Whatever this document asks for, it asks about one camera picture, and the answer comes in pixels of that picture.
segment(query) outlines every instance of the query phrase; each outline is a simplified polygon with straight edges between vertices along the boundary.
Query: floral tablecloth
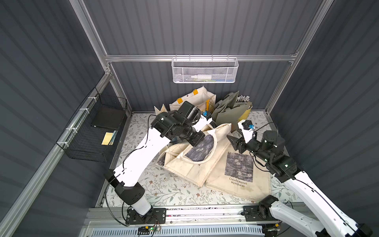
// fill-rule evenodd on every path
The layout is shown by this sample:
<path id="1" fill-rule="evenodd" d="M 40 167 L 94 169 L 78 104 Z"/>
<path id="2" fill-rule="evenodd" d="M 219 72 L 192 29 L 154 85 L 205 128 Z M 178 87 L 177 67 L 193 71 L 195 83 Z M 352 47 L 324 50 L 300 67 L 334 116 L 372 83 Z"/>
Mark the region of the floral tablecloth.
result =
<path id="1" fill-rule="evenodd" d="M 148 113 L 133 114 L 117 166 L 121 164 L 125 156 L 133 150 L 145 136 L 149 115 Z M 267 123 L 263 111 L 252 111 L 248 119 L 258 128 Z M 262 134 L 266 130 L 270 130 L 269 125 L 258 131 L 258 140 L 262 138 Z M 155 165 L 156 160 L 157 157 L 152 160 L 139 178 L 139 183 L 146 190 L 146 198 L 153 206 L 244 204 L 253 202 L 225 192 L 215 191 L 205 186 L 199 188 Z M 301 202 L 300 198 L 294 194 L 293 191 L 289 190 L 273 176 L 271 176 L 271 193 L 282 202 Z M 113 187 L 107 190 L 106 195 L 109 206 L 122 206 L 123 201 L 114 192 Z"/>

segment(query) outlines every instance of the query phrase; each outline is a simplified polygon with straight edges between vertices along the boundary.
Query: beige canvas bag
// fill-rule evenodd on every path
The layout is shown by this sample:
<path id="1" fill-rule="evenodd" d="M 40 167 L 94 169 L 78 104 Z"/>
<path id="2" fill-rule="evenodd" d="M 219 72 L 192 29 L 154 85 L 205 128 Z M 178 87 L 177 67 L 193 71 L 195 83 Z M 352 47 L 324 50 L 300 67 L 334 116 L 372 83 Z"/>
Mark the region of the beige canvas bag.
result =
<path id="1" fill-rule="evenodd" d="M 271 194 L 271 177 L 269 172 L 263 172 L 254 165 L 248 151 L 239 154 L 229 144 L 205 186 L 259 202 Z"/>
<path id="2" fill-rule="evenodd" d="M 206 136 L 211 135 L 213 137 L 214 141 L 216 141 L 216 146 L 212 148 L 209 155 L 203 161 L 194 162 L 188 157 L 188 153 L 193 148 L 191 145 L 177 144 L 169 147 L 169 149 L 162 153 L 158 158 L 157 164 L 163 165 L 164 169 L 202 187 L 230 144 L 226 138 L 230 129 L 231 124 L 222 124 L 214 129 L 204 131 Z"/>
<path id="3" fill-rule="evenodd" d="M 202 86 L 193 90 L 193 92 L 178 98 L 170 104 L 170 110 L 178 110 L 184 101 L 188 101 L 189 103 L 195 105 L 201 111 L 213 111 L 213 107 L 216 103 L 216 95 L 207 91 L 207 89 Z"/>

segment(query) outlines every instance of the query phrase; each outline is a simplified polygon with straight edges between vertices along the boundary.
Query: yellow strap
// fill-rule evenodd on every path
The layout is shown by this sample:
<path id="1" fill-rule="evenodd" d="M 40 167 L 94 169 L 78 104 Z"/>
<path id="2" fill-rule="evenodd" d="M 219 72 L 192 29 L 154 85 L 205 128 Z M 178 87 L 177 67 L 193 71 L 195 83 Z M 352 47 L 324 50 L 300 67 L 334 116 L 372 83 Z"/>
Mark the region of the yellow strap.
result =
<path id="1" fill-rule="evenodd" d="M 207 102 L 207 111 L 209 110 L 209 100 L 206 101 Z"/>

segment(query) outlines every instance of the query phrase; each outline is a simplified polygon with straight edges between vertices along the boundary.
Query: white bottle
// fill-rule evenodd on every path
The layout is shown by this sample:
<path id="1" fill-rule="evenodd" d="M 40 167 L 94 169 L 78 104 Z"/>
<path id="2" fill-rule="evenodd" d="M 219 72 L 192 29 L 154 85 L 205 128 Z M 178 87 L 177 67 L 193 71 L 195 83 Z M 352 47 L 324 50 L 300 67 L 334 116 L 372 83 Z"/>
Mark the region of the white bottle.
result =
<path id="1" fill-rule="evenodd" d="M 195 80 L 212 80 L 212 75 L 199 74 L 191 76 L 191 78 Z"/>

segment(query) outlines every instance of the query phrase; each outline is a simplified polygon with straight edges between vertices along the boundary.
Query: wire mesh basket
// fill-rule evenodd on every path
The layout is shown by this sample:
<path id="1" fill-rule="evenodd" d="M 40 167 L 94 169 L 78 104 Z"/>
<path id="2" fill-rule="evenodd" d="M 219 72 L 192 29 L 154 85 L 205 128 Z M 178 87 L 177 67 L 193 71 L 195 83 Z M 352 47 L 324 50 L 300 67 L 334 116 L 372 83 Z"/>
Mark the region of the wire mesh basket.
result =
<path id="1" fill-rule="evenodd" d="M 107 159 L 112 159 L 116 148 L 116 144 L 113 144 L 124 118 L 120 120 L 117 130 L 94 127 L 91 122 L 101 107 L 114 108 L 125 112 L 125 106 L 125 98 L 97 94 L 88 107 L 83 109 L 83 113 L 75 126 L 69 128 L 70 133 L 65 142 L 58 142 L 57 144 L 72 159 L 97 162 L 106 162 Z M 107 145 L 102 145 L 107 132 L 113 133 L 113 136 Z"/>
<path id="2" fill-rule="evenodd" d="M 171 66 L 175 83 L 234 83 L 238 60 L 232 57 L 175 57 Z"/>

